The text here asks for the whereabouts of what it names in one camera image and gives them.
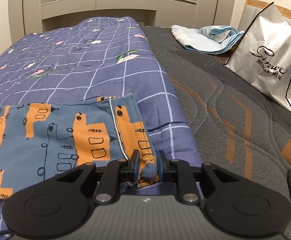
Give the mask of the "grey orange quilted mattress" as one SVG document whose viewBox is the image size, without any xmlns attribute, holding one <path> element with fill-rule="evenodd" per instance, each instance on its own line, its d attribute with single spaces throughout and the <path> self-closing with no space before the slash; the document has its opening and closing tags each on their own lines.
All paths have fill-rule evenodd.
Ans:
<svg viewBox="0 0 291 240">
<path fill-rule="evenodd" d="M 291 112 L 216 57 L 184 49 L 168 28 L 142 30 L 181 106 L 173 132 L 188 125 L 195 140 L 198 153 L 184 158 L 209 161 L 288 196 Z"/>
</svg>

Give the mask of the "white shopping bag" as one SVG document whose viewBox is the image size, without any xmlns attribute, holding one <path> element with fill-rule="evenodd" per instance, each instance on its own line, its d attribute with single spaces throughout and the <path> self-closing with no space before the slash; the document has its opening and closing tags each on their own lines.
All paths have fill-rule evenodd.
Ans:
<svg viewBox="0 0 291 240">
<path fill-rule="evenodd" d="M 291 112 L 291 26 L 258 15 L 225 66 Z"/>
</svg>

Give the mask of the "wooden padded headboard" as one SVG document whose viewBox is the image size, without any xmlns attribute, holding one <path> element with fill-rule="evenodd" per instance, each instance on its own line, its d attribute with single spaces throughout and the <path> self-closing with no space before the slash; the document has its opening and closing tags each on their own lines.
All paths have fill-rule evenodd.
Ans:
<svg viewBox="0 0 291 240">
<path fill-rule="evenodd" d="M 246 0 L 238 30 L 246 30 L 258 15 L 269 16 L 272 22 L 286 21 L 291 26 L 291 10 L 275 4 L 268 9 L 269 5 L 269 3 L 259 0 Z"/>
</svg>

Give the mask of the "beige built-in cabinet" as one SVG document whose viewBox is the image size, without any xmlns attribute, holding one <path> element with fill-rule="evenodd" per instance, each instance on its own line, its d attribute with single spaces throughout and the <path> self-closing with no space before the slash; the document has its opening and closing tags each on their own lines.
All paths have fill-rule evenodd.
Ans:
<svg viewBox="0 0 291 240">
<path fill-rule="evenodd" d="M 139 25 L 229 25 L 235 0 L 8 0 L 12 42 L 95 16 L 132 17 Z"/>
</svg>

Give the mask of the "light blue white blanket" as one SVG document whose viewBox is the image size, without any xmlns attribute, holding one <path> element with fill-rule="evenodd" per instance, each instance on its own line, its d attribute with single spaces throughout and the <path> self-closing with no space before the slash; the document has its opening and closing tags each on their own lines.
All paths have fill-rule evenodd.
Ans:
<svg viewBox="0 0 291 240">
<path fill-rule="evenodd" d="M 200 29 L 172 25 L 171 33 L 186 49 L 212 55 L 230 50 L 244 35 L 229 25 L 209 25 Z"/>
</svg>

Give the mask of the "blue orange patterned pants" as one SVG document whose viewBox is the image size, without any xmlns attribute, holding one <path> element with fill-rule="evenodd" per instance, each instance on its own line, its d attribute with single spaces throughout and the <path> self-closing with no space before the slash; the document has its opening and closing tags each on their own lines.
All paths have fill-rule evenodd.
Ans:
<svg viewBox="0 0 291 240">
<path fill-rule="evenodd" d="M 0 107 L 0 199 L 86 163 L 139 152 L 133 183 L 159 180 L 157 156 L 132 94 Z"/>
</svg>

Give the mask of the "purple checked floral quilt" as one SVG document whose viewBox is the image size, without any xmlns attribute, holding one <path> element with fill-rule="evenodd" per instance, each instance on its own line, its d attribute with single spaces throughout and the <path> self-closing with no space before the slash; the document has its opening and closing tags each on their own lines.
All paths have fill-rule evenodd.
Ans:
<svg viewBox="0 0 291 240">
<path fill-rule="evenodd" d="M 188 125 L 173 132 L 181 107 L 174 87 L 131 17 L 93 17 L 73 26 L 32 33 L 0 55 L 0 107 L 29 103 L 75 103 L 132 94 L 155 153 L 169 159 L 197 154 Z M 197 160 L 193 166 L 201 165 Z M 156 185 L 137 193 L 165 193 Z M 6 229 L 1 210 L 0 233 Z"/>
</svg>

